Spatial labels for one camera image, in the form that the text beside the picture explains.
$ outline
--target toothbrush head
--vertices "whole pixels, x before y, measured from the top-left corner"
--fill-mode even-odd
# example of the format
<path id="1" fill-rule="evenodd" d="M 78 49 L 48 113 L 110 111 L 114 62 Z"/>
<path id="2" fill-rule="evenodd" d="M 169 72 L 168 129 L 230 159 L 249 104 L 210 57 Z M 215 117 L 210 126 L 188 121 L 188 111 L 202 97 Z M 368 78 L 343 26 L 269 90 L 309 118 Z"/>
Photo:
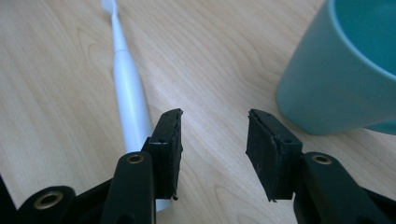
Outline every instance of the toothbrush head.
<path id="1" fill-rule="evenodd" d="M 102 8 L 110 14 L 117 14 L 116 0 L 102 0 Z"/>

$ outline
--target cup rim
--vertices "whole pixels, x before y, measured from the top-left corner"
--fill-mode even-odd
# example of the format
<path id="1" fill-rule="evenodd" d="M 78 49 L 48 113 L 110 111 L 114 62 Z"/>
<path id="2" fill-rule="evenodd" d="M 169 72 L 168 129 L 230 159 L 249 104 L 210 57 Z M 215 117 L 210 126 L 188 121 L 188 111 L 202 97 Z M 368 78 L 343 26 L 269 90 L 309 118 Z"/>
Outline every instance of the cup rim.
<path id="1" fill-rule="evenodd" d="M 372 69 L 374 69 L 376 72 L 383 74 L 384 76 L 391 78 L 393 80 L 396 80 L 396 74 L 392 74 L 388 70 L 382 68 L 378 64 L 374 63 L 372 60 L 370 60 L 368 57 L 366 57 L 356 46 L 349 40 L 347 37 L 347 34 L 344 32 L 341 22 L 337 18 L 337 13 L 335 9 L 335 2 L 337 0 L 329 0 L 327 2 L 328 7 L 329 7 L 329 12 L 330 12 L 330 17 L 332 20 L 332 24 L 334 26 L 334 29 L 337 34 L 339 34 L 341 40 L 348 46 L 348 48 L 353 52 L 354 55 L 356 55 L 360 60 L 362 60 L 364 63 L 368 64 Z"/>

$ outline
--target toothbrush handle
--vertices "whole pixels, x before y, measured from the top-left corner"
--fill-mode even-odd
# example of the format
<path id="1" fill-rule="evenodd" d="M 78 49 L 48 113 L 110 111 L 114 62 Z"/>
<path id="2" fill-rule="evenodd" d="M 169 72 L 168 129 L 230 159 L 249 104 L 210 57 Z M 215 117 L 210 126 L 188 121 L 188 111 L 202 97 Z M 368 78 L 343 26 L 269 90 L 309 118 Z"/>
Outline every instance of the toothbrush handle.
<path id="1" fill-rule="evenodd" d="M 115 53 L 114 81 L 125 149 L 127 153 L 140 151 L 152 126 L 143 86 L 127 49 Z"/>

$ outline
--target mug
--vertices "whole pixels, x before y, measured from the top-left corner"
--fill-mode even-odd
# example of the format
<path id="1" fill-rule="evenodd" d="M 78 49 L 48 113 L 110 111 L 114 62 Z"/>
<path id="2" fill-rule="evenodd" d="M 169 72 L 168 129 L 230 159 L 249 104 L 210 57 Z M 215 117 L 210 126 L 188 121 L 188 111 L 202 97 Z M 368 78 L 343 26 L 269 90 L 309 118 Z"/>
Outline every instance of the mug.
<path id="1" fill-rule="evenodd" d="M 276 89 L 281 114 L 312 134 L 396 134 L 396 1 L 328 0 Z"/>

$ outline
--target wood grain surface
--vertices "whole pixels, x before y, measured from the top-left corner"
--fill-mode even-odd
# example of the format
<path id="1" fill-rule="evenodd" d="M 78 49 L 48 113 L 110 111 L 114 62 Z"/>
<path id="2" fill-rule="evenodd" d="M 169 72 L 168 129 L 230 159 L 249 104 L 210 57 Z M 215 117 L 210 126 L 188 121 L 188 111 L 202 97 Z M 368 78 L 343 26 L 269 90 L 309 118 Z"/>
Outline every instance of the wood grain surface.
<path id="1" fill-rule="evenodd" d="M 184 110 L 179 200 L 157 223 L 296 223 L 291 201 L 268 203 L 245 154 L 250 108 L 396 200 L 395 136 L 314 136 L 277 110 L 277 82 L 322 3 L 119 0 L 153 125 Z M 80 194 L 113 176 L 124 148 L 112 64 L 99 0 L 0 0 L 0 172 L 17 206 L 49 186 Z"/>

